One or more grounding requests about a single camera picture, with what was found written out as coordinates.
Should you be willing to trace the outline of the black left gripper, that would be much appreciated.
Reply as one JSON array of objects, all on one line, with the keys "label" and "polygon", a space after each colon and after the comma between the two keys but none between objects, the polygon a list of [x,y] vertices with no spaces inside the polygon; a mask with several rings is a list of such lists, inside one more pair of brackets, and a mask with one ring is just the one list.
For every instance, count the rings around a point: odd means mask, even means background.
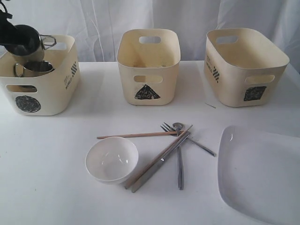
[{"label": "black left gripper", "polygon": [[36,30],[18,28],[8,21],[12,15],[0,11],[0,45],[32,45],[40,40]]}]

